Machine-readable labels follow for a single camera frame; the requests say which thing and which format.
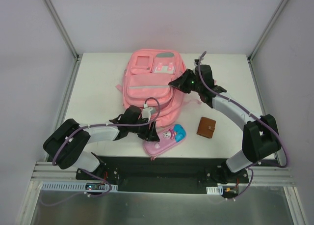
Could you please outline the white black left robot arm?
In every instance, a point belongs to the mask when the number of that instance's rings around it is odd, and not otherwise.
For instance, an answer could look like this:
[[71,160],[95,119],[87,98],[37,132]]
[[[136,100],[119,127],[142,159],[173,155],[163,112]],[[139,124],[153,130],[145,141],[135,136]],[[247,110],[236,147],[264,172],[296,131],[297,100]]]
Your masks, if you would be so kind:
[[129,133],[136,134],[148,142],[159,142],[156,121],[144,116],[136,106],[128,107],[123,114],[106,123],[81,125],[74,119],[67,119],[43,144],[51,157],[52,164],[60,169],[76,167],[86,171],[92,180],[99,180],[104,174],[104,163],[94,153],[84,151],[88,144],[99,141],[118,141]]

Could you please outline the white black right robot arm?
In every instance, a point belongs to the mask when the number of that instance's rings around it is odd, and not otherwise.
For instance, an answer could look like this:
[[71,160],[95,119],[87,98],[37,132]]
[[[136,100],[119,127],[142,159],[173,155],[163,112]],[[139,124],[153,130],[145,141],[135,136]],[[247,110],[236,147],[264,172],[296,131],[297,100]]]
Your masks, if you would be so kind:
[[215,182],[232,183],[244,169],[282,149],[275,118],[270,114],[256,115],[234,100],[226,89],[215,84],[209,65],[187,69],[169,85],[186,94],[198,93],[203,103],[224,114],[243,132],[241,150],[211,172]]

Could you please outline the pink cartoon pencil case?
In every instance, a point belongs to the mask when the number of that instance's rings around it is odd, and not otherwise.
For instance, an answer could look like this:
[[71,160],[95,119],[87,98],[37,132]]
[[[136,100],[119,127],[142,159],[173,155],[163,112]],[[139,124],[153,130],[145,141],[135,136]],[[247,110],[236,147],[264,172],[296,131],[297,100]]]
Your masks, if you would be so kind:
[[186,131],[180,124],[174,124],[159,131],[159,141],[144,141],[143,149],[151,161],[177,146],[186,138]]

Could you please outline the brown leather wallet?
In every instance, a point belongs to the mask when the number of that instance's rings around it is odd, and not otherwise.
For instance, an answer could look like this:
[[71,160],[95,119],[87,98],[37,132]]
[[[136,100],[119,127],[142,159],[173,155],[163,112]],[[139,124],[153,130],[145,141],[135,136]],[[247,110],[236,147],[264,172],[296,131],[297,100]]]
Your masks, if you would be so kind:
[[207,117],[201,117],[196,134],[212,139],[215,131],[216,121]]

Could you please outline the pink student backpack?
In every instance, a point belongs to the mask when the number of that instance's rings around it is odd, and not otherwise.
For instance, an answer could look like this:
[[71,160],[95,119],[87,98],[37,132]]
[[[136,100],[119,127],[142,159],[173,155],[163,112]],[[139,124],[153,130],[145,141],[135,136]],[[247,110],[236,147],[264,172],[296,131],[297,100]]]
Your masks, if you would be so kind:
[[154,97],[160,104],[157,127],[172,125],[180,116],[184,93],[169,86],[186,71],[181,55],[172,50],[141,49],[135,51],[124,70],[122,84],[116,88],[123,95],[123,106],[144,107],[149,97]]

